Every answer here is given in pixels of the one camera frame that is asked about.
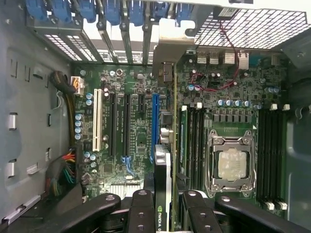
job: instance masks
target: blue pcie latch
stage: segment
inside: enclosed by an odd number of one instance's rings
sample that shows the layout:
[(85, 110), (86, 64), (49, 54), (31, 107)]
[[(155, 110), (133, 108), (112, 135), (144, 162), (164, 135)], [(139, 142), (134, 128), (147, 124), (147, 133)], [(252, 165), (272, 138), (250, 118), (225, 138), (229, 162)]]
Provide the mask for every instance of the blue pcie latch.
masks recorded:
[(120, 1), (119, 0), (103, 0), (104, 14), (107, 21), (116, 26), (121, 23)]
[(71, 23), (71, 9), (68, 0), (52, 0), (54, 15), (64, 23)]
[(186, 4), (186, 3), (177, 4), (176, 21), (179, 26), (180, 26), (180, 21), (191, 19), (192, 9), (193, 9), (192, 4)]
[(135, 27), (144, 24), (144, 4), (143, 1), (133, 0), (129, 2), (130, 23), (134, 23)]
[(26, 0), (28, 13), (39, 21), (48, 20), (48, 12), (43, 0)]
[(95, 0), (79, 0), (80, 14), (88, 23), (96, 21)]
[(160, 114), (160, 95), (152, 94), (152, 119), (151, 119), (151, 154), (150, 162), (153, 163), (154, 147), (159, 139), (159, 114)]

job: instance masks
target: black pcie slot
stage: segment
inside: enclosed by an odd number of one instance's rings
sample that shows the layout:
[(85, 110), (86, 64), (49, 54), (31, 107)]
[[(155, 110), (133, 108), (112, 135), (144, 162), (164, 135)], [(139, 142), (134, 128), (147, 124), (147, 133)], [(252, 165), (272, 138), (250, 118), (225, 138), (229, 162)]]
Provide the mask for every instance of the black pcie slot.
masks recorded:
[[(192, 128), (191, 128), (191, 111), (188, 111), (188, 117), (187, 117), (187, 161), (186, 161), (186, 176), (190, 177), (190, 171), (191, 171), (191, 152), (190, 152), (190, 139), (191, 139), (191, 133), (192, 133)], [(191, 186), (191, 179), (186, 180), (187, 187), (190, 188)]]
[(193, 180), (192, 183), (192, 189), (197, 189), (198, 186), (198, 177), (197, 177), (197, 162), (198, 162), (198, 157), (197, 157), (197, 134), (198, 134), (198, 115), (197, 111), (195, 109), (192, 110), (192, 146), (191, 146), (191, 179)]
[(203, 153), (204, 153), (204, 110), (198, 112), (198, 187), (197, 190), (201, 190), (203, 187)]
[(109, 155), (116, 155), (117, 141), (117, 98), (116, 94), (110, 94), (110, 136), (109, 136)]
[(124, 95), (123, 109), (123, 156), (130, 153), (130, 118), (131, 118), (131, 95)]

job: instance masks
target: wire bundle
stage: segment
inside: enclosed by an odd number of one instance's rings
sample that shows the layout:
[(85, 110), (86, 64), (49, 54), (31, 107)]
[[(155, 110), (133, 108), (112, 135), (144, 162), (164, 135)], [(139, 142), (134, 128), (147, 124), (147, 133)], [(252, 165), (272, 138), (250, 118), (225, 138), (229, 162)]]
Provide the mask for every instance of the wire bundle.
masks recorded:
[(219, 21), (219, 28), (220, 28), (221, 33), (225, 35), (227, 41), (229, 42), (230, 46), (232, 47), (232, 49), (234, 51), (234, 55), (235, 55), (235, 58), (237, 60), (237, 67), (236, 67), (236, 70), (235, 70), (234, 75), (233, 75), (233, 80), (231, 82), (229, 82), (228, 84), (226, 84), (224, 86), (221, 86), (221, 87), (219, 87), (217, 89), (206, 88), (206, 87), (202, 87), (201, 85), (194, 84), (194, 79), (197, 78), (198, 76), (203, 76), (203, 74), (194, 74), (194, 75), (192, 75), (192, 77), (191, 77), (191, 84), (193, 84), (195, 87), (199, 88), (202, 91), (220, 91), (220, 90), (224, 90), (224, 89), (230, 87), (234, 83), (236, 77), (239, 74), (239, 62), (240, 62), (239, 54), (238, 54), (236, 48), (234, 47), (234, 45), (231, 43), (231, 41), (230, 41), (230, 39), (229, 39), (229, 37), (228, 37), (228, 35), (227, 35), (226, 31), (225, 31), (225, 28), (223, 27), (223, 24), (222, 24), (221, 21)]
[(63, 169), (64, 175), (68, 183), (74, 183), (75, 155), (72, 152), (62, 157), (66, 161), (66, 167)]

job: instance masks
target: blue capacitor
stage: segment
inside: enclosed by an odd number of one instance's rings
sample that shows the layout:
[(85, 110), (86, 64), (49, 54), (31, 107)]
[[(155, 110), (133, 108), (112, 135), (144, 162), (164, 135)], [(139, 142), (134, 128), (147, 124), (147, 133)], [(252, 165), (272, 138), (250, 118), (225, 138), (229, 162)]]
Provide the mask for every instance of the blue capacitor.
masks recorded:
[(80, 120), (77, 120), (75, 123), (74, 123), (75, 127), (81, 127), (82, 126), (82, 121)]
[(68, 0), (52, 0), (54, 15), (64, 23), (71, 23), (71, 9)]
[(81, 133), (82, 129), (80, 127), (77, 127), (74, 129), (75, 133)]
[(91, 100), (93, 98), (93, 94), (92, 93), (87, 93), (86, 98), (88, 100)]
[(107, 21), (112, 25), (119, 25), (121, 22), (120, 1), (103, 0), (104, 13)]
[(93, 101), (91, 101), (91, 100), (86, 100), (86, 105), (87, 105), (87, 106), (91, 106), (92, 103), (93, 103)]
[(85, 158), (88, 159), (90, 156), (91, 156), (90, 152), (86, 151), (86, 152), (84, 153), (84, 157), (85, 157)]
[(48, 12), (42, 0), (26, 0), (28, 13), (40, 21), (48, 20)]
[(180, 21), (190, 20), (192, 8), (193, 8), (193, 5), (191, 4), (186, 4), (186, 3), (177, 4), (176, 20), (179, 26), (180, 26)]
[(74, 138), (76, 140), (80, 140), (82, 138), (82, 135), (80, 133), (76, 133), (76, 135), (74, 136)]
[(133, 0), (129, 4), (130, 22), (134, 23), (135, 27), (144, 24), (144, 4), (143, 1)]
[(96, 21), (96, 9), (94, 0), (79, 0), (80, 14), (88, 23)]
[(76, 114), (76, 116), (74, 117), (76, 120), (82, 120), (83, 115), (82, 114)]

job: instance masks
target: ventilation grille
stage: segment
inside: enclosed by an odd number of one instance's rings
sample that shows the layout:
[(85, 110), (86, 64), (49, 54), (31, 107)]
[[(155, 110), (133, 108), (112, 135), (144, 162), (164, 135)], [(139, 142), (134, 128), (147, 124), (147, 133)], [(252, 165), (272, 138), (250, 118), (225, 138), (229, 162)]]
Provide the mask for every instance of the ventilation grille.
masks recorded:
[(57, 35), (45, 35), (58, 48), (60, 48), (68, 57), (74, 61), (82, 61), (82, 59)]
[(68, 39), (74, 44), (75, 47), (90, 61), (90, 62), (97, 62), (96, 58), (93, 56), (91, 51), (86, 47), (86, 45), (82, 42), (80, 37), (77, 35), (67, 36)]
[[(222, 22), (237, 48), (271, 49), (311, 27), (304, 12), (241, 9), (230, 21)], [(196, 45), (230, 47), (213, 14), (195, 37)]]

